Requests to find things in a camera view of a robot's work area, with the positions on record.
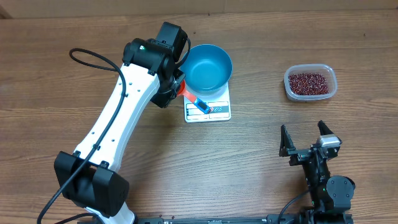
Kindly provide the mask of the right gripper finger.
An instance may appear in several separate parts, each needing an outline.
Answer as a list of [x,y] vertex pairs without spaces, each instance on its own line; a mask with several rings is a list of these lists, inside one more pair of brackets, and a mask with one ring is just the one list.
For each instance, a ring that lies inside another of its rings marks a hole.
[[331,130],[329,129],[329,127],[324,123],[323,120],[320,120],[320,121],[318,122],[318,128],[319,128],[319,131],[320,131],[320,135],[321,135],[321,136],[326,136],[326,135],[334,134],[334,132],[331,131]]
[[279,156],[280,157],[287,157],[289,156],[290,151],[295,150],[295,146],[293,144],[292,138],[290,134],[287,132],[285,125],[283,124],[280,127],[281,131],[281,140],[280,140],[280,148],[279,148]]

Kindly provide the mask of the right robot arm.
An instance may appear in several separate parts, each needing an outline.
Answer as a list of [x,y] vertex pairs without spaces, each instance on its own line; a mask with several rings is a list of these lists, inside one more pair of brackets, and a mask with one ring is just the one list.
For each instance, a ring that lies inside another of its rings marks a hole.
[[[293,198],[280,211],[277,223],[353,223],[346,211],[351,208],[355,183],[349,177],[332,176],[327,162],[338,156],[342,140],[323,122],[318,122],[320,136],[308,149],[296,149],[290,134],[281,126],[280,157],[289,157],[290,166],[302,166],[308,189]],[[297,200],[310,195],[312,205],[296,215],[286,210]]]

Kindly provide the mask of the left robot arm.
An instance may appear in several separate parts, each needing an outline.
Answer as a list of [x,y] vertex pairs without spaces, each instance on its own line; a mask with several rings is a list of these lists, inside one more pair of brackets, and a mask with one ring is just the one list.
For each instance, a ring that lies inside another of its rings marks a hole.
[[190,39],[181,27],[164,22],[157,37],[126,44],[121,66],[106,59],[119,75],[117,84],[88,135],[69,154],[59,152],[54,169],[63,195],[92,223],[134,223],[126,204],[129,182],[118,174],[127,142],[149,102],[167,107],[177,97],[185,74],[181,53]]

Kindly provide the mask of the orange measuring scoop blue handle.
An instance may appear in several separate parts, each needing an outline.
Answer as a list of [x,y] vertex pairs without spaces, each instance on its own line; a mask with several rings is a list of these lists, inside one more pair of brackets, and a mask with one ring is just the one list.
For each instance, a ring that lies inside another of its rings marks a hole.
[[187,90],[185,80],[181,82],[177,95],[187,98],[192,104],[194,104],[201,112],[205,114],[208,114],[211,111],[211,108],[204,101],[202,101],[193,93],[190,93]]

